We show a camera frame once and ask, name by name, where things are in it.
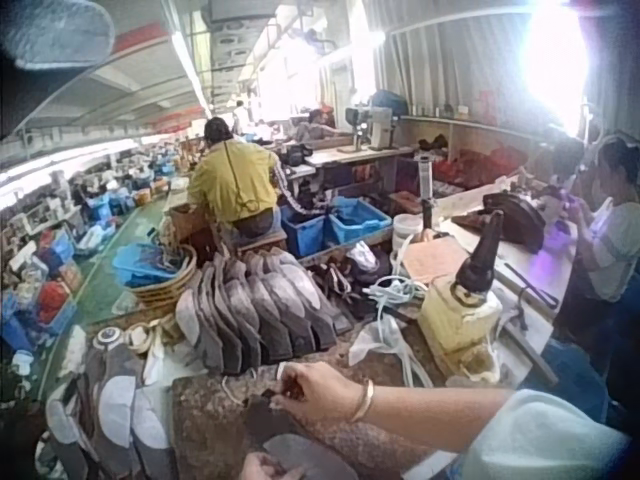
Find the floor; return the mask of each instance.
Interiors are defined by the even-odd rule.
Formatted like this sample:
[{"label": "floor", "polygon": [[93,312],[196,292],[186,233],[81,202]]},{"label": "floor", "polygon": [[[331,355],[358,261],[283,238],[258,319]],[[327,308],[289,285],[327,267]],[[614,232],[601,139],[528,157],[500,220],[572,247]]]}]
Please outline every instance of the floor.
[{"label": "floor", "polygon": [[[149,230],[160,224],[165,201],[164,197],[159,198],[134,210],[102,252],[91,259],[79,262],[84,285],[75,296],[77,311],[71,325],[89,325],[114,316],[111,309],[125,290],[116,280],[111,265],[113,259],[118,248],[130,243],[147,241]],[[36,367],[36,372],[40,370],[41,375],[37,372],[40,379],[36,380],[32,392],[38,400],[45,399],[57,384],[57,372],[64,358],[70,330],[71,326],[66,335],[58,337],[53,345],[45,350],[43,361]]]}]

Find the yellow shirt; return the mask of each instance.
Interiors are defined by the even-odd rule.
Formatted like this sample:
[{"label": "yellow shirt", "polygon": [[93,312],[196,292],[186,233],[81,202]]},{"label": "yellow shirt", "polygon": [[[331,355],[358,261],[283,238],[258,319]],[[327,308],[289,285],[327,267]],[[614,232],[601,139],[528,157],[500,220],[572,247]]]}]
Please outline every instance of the yellow shirt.
[{"label": "yellow shirt", "polygon": [[254,143],[220,142],[196,167],[189,200],[208,205],[216,219],[225,223],[273,208],[276,192],[269,170],[276,160],[274,153]]}]

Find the black nozzle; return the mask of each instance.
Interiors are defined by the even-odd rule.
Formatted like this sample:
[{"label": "black nozzle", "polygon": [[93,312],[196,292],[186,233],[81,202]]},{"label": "black nozzle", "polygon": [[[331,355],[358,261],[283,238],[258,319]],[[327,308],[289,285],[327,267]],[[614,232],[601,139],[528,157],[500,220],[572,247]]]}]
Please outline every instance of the black nozzle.
[{"label": "black nozzle", "polygon": [[471,293],[487,293],[491,289],[503,218],[500,210],[491,214],[476,249],[456,274],[456,283]]}]

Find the hand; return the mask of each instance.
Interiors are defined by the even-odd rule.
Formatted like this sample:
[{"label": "hand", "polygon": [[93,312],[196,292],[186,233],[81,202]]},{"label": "hand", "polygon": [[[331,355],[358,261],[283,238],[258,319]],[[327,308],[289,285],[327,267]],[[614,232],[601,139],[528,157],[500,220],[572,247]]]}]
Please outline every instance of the hand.
[{"label": "hand", "polygon": [[583,215],[584,208],[586,207],[586,202],[580,197],[570,197],[569,209],[567,213],[569,214],[569,220],[573,223],[578,224],[580,217]]},{"label": "hand", "polygon": [[[283,385],[291,382],[302,389],[302,399],[283,395],[286,393]],[[272,401],[296,417],[348,421],[358,410],[363,386],[346,379],[324,362],[287,363],[278,393]]]},{"label": "hand", "polygon": [[302,468],[285,472],[275,458],[254,452],[244,459],[240,480],[300,480],[303,475]]}]

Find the dark hair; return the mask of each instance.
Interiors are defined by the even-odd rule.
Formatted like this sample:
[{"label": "dark hair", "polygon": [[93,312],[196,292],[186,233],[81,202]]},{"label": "dark hair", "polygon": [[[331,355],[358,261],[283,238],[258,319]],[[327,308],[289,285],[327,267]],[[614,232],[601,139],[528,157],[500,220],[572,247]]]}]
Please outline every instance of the dark hair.
[{"label": "dark hair", "polygon": [[324,115],[324,112],[319,108],[311,110],[309,112],[309,123],[313,123],[316,118],[321,117],[322,115]]},{"label": "dark hair", "polygon": [[220,117],[213,117],[204,125],[204,139],[211,145],[231,140],[233,134],[229,130],[227,122]]},{"label": "dark hair", "polygon": [[638,168],[640,167],[640,149],[630,147],[621,138],[605,143],[598,154],[598,163],[605,162],[611,170],[622,167],[625,172],[627,182],[638,181]]}]

